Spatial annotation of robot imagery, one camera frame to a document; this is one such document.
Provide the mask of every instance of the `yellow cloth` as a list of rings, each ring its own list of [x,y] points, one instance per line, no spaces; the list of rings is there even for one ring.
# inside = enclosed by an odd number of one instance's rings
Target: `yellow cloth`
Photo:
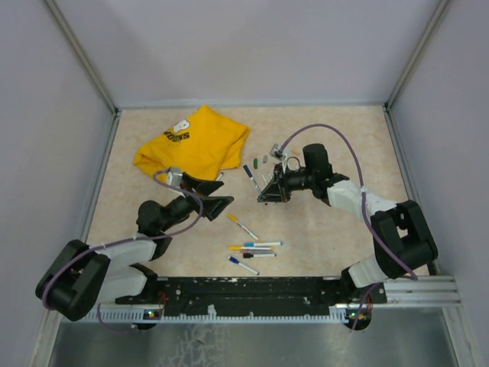
[[[219,170],[239,166],[249,133],[248,126],[204,105],[140,147],[133,163],[150,177],[156,171],[178,167],[192,177],[214,180]]]

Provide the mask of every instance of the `beige table surface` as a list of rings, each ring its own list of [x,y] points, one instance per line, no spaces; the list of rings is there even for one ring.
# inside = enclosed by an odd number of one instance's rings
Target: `beige table surface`
[[[194,109],[125,110],[117,130],[112,153],[89,234],[89,244],[108,243],[133,236],[138,207],[145,200],[169,203],[176,194],[144,175],[132,160],[136,150],[187,117]],[[246,124],[251,133],[244,144],[241,165],[253,170],[264,187],[261,173],[271,172],[275,163],[268,157],[274,143],[283,141],[298,128],[326,123],[343,132],[353,145],[364,173],[365,184],[379,196],[404,201],[406,191],[380,106],[240,107],[218,108],[217,112]],[[297,136],[290,149],[299,152],[310,143],[323,143],[336,172],[358,183],[354,161],[344,142],[334,132],[313,128]],[[253,276],[227,260],[227,246],[251,241],[227,217],[233,213],[263,240],[284,241],[276,258],[253,258],[244,262],[261,276],[329,276],[374,250],[372,237],[362,222],[340,209],[326,206],[310,191],[293,192],[289,203],[257,203],[257,192],[242,167],[224,171],[225,185],[215,195],[232,195],[235,201],[213,222],[200,220],[190,231],[176,236],[167,253],[146,264],[161,276]],[[426,269],[417,271],[427,274]]]

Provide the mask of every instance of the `yellow marker cap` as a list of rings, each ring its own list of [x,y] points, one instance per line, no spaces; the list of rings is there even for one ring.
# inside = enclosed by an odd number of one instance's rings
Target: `yellow marker cap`
[[[228,218],[230,220],[232,220],[233,222],[237,222],[238,221],[238,218],[236,218],[235,216],[233,216],[231,213],[228,214]]]

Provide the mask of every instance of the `yellow marker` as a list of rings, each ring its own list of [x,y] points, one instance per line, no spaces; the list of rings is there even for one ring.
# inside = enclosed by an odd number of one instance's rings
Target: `yellow marker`
[[[243,229],[251,237],[253,237],[257,241],[259,240],[259,238],[258,238],[257,235],[255,235],[251,230],[249,230],[248,228],[246,228],[246,226],[243,223],[241,223],[240,221],[238,221],[238,218],[236,218],[235,216],[233,216],[231,213],[228,214],[228,218],[230,220],[232,220],[234,223],[236,223],[239,228]]]
[[[247,250],[247,251],[254,251],[254,250],[264,250],[264,251],[270,251],[270,247],[250,247],[250,246],[229,246],[228,247],[229,251],[241,251],[241,250]]]

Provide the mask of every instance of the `white wall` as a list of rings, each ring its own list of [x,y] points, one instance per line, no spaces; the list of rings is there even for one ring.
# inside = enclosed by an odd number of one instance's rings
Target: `white wall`
[[[385,102],[438,0],[57,0],[119,107]]]
[[[394,106],[421,204],[485,347],[489,319],[489,2],[453,2]]]
[[[0,364],[24,367],[34,289],[76,233],[111,115],[41,1],[2,1],[0,49]]]

